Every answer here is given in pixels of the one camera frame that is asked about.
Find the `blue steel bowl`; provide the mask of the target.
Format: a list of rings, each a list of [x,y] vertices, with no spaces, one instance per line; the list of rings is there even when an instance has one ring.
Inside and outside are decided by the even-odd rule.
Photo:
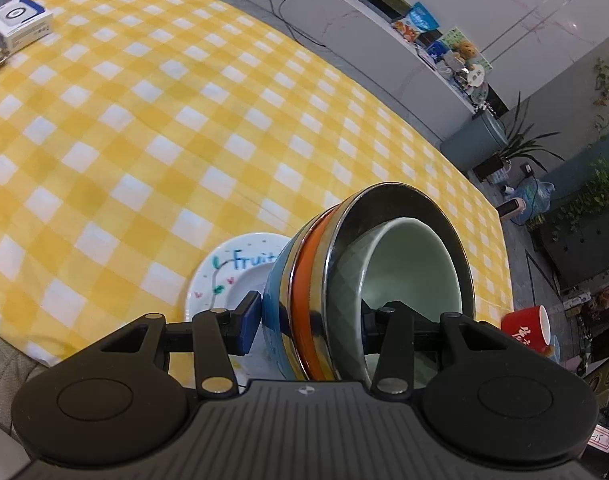
[[[262,292],[262,327],[266,348],[271,361],[289,382],[309,379],[291,337],[286,308],[280,303],[280,282],[294,241],[293,238],[288,240],[274,261]]]

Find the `green ceramic bowl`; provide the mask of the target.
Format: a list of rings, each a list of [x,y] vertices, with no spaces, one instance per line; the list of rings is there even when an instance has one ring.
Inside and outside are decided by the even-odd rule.
[[[438,234],[413,218],[375,226],[352,242],[330,274],[326,321],[340,377],[371,382],[376,360],[364,349],[361,310],[400,301],[432,322],[464,311],[458,276]]]

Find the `yellow checkered tablecloth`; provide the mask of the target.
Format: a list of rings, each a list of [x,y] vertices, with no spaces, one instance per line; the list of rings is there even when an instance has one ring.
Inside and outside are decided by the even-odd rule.
[[[54,29],[0,67],[0,337],[55,363],[182,315],[228,237],[289,234],[378,181],[445,211],[475,312],[513,307],[495,209],[359,84],[220,0],[38,0]]]

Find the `tall leafy floor plant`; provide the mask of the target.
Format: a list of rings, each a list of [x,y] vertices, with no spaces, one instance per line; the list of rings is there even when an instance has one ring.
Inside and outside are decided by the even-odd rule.
[[[537,168],[547,172],[543,162],[538,158],[538,154],[546,154],[554,157],[561,162],[565,159],[547,148],[543,142],[547,139],[552,139],[555,136],[560,136],[560,131],[548,131],[544,133],[534,133],[533,128],[535,123],[527,123],[529,114],[530,99],[521,99],[521,93],[518,93],[518,102],[512,112],[509,113],[507,120],[500,119],[499,124],[502,127],[502,133],[506,140],[506,145],[501,148],[495,155],[497,161],[503,168],[509,162],[516,158],[527,159],[532,162]]]

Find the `white Fruity painted plate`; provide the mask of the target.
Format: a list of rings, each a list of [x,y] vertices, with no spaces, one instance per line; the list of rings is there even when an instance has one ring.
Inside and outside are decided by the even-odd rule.
[[[234,310],[248,292],[263,292],[273,264],[289,240],[282,234],[248,233],[213,249],[190,280],[185,320],[211,309]]]

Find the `blue snack bag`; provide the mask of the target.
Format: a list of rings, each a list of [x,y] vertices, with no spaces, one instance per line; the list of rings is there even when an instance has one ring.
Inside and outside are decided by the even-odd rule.
[[[416,42],[426,32],[436,32],[439,22],[423,3],[415,2],[411,9],[391,26],[405,41]]]

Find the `white TV cabinet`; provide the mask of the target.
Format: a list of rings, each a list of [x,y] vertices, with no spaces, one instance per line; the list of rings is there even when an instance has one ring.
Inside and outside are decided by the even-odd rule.
[[[472,120],[473,108],[374,10],[359,0],[246,0],[280,10],[307,46],[374,92],[434,144]]]

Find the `brown teddy bear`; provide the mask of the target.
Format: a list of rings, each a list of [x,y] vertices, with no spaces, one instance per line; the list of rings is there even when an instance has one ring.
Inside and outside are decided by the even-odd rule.
[[[467,70],[472,70],[475,63],[478,62],[478,49],[468,40],[461,40],[454,44],[452,51],[457,58],[459,65]]]

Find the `red mug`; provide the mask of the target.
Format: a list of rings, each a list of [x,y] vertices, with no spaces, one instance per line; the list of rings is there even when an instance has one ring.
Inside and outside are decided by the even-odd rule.
[[[545,353],[551,344],[551,321],[544,306],[506,314],[501,321],[501,330],[539,353]]]

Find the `grey-green trash bin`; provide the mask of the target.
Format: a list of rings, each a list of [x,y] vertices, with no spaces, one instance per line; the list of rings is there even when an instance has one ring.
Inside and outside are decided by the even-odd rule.
[[[463,174],[506,148],[504,124],[488,110],[475,115],[440,145],[444,157]]]

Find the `white blue small box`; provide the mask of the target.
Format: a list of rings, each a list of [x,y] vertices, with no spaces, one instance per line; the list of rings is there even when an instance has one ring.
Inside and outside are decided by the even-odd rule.
[[[0,47],[12,55],[53,31],[53,13],[35,0],[10,0],[0,6]]]

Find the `orange steel bowl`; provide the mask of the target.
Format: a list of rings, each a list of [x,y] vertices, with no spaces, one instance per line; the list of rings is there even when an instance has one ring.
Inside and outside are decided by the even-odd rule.
[[[400,182],[379,182],[348,197],[313,217],[295,237],[289,252],[287,310],[291,334],[307,377],[336,380],[347,369],[333,358],[327,322],[331,267],[355,240],[369,228],[397,218],[425,223],[440,237],[452,258],[464,313],[475,317],[475,295],[468,261],[454,226],[425,193]]]

